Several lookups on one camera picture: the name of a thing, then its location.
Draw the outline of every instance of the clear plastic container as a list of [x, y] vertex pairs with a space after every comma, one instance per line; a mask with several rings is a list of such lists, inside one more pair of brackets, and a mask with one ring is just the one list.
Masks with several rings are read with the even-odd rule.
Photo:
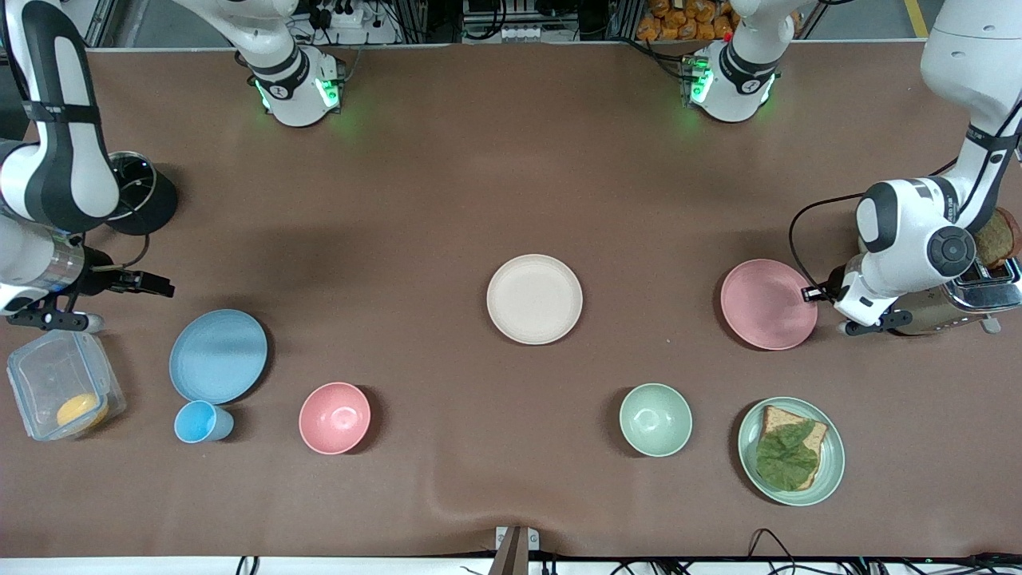
[[77, 332], [49, 332], [7, 360], [7, 378], [29, 437], [82, 435], [127, 403], [103, 346]]

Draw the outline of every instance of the sandwich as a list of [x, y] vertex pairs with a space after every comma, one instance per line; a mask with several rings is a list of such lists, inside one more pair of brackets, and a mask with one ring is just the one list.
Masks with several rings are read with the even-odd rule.
[[782, 491], [804, 491], [820, 471], [827, 425], [768, 405], [756, 444], [756, 473]]

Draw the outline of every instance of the toast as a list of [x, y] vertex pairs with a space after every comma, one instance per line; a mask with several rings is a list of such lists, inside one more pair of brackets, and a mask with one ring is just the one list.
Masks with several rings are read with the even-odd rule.
[[[800, 424], [806, 420], [808, 420], [808, 418], [802, 418], [801, 416], [796, 416], [790, 412], [785, 412], [780, 408], [774, 408], [773, 405], [768, 405], [766, 410], [763, 411], [763, 431], [759, 435], [759, 437], [766, 435], [768, 433], [776, 430], [781, 426]], [[812, 431], [809, 432], [809, 435], [805, 438], [804, 441], [802, 441], [802, 445], [808, 447], [814, 453], [817, 454], [817, 458], [819, 459], [820, 450], [824, 444], [824, 437], [826, 436], [827, 436], [827, 425], [821, 422], [817, 422], [817, 425], [812, 427]], [[812, 473], [809, 474], [809, 478], [805, 480], [805, 483], [799, 485], [798, 488], [795, 489], [795, 491], [805, 491], [806, 489], [808, 489], [809, 486], [812, 485], [812, 481], [816, 480], [817, 472], [819, 471], [820, 471], [820, 466], [818, 465], [817, 469], [812, 470]]]
[[989, 268], [998, 268], [1022, 250], [1022, 231], [1011, 212], [996, 207], [990, 220], [973, 237], [976, 257]]

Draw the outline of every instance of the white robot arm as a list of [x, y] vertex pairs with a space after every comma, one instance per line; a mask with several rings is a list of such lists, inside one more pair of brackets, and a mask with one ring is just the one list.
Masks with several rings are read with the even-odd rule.
[[[111, 223], [123, 202], [85, 44], [59, 0], [0, 0], [0, 13], [10, 67], [39, 132], [38, 143], [0, 140], [0, 316], [44, 330], [96, 330], [95, 317], [72, 313], [78, 295], [170, 297], [174, 287], [158, 276], [110, 269], [118, 266], [108, 255], [73, 236]], [[54, 307], [58, 295], [72, 300], [64, 310]]]
[[686, 99], [723, 122], [748, 119], [766, 101], [775, 70], [795, 36], [791, 12], [804, 0], [732, 0], [742, 21], [730, 42], [716, 40], [695, 53], [701, 77], [686, 85]]
[[315, 124], [340, 105], [336, 58], [312, 46], [299, 47], [287, 30], [298, 0], [174, 1], [238, 49], [264, 105], [285, 126]]
[[0, 144], [0, 207], [67, 233], [92, 229], [118, 206], [120, 191], [106, 158], [85, 44], [59, 0], [5, 4], [4, 44], [39, 143]]
[[835, 307], [876, 326], [894, 301], [955, 279], [976, 254], [1022, 118], [1022, 2], [946, 0], [922, 59], [933, 92], [970, 111], [954, 170], [870, 187], [855, 212], [866, 252], [848, 261]]

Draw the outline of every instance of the green plate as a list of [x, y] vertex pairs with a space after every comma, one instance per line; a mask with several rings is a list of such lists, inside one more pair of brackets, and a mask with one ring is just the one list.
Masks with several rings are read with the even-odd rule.
[[[768, 405], [779, 408], [802, 418], [808, 418], [827, 424], [829, 428], [824, 436], [820, 449], [820, 471], [817, 478], [805, 491], [782, 491], [759, 478], [756, 472], [756, 444], [763, 429], [763, 412]], [[837, 433], [834, 422], [811, 403], [794, 397], [773, 397], [755, 404], [742, 420], [738, 429], [738, 458], [742, 461], [745, 474], [749, 480], [764, 495], [786, 506], [814, 506], [830, 497], [844, 477], [844, 444], [841, 435]]]

